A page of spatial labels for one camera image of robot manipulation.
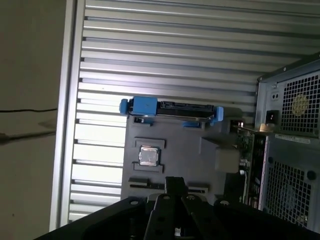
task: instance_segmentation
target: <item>honeycomb vent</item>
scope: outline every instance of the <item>honeycomb vent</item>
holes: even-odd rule
[[[318,135],[319,106],[319,75],[287,83],[283,93],[281,129]]]
[[[311,185],[304,176],[304,171],[275,161],[269,168],[265,206],[270,214],[306,228]]]

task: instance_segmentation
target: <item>screw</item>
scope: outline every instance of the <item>screw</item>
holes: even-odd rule
[[[226,201],[226,200],[222,200],[222,201],[220,202],[220,204],[222,204],[222,205],[224,205],[224,206],[230,205],[230,203],[229,203],[228,201]]]
[[[196,198],[195,198],[195,196],[189,195],[189,196],[186,197],[186,199],[188,199],[188,200],[195,200]]]

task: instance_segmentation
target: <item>wall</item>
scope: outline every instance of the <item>wall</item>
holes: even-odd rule
[[[0,110],[58,105],[66,0],[2,0]],[[51,113],[0,113],[0,133],[45,131]],[[0,146],[0,239],[49,231],[55,137]]]

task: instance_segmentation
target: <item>metal side panel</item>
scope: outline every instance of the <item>metal side panel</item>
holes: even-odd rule
[[[213,104],[254,122],[257,78],[320,48],[320,5],[68,1],[50,229],[117,201],[134,95]]]

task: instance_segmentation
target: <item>open computer case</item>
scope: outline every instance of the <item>open computer case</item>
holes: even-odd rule
[[[266,132],[258,208],[320,233],[320,52],[258,82],[255,128]]]

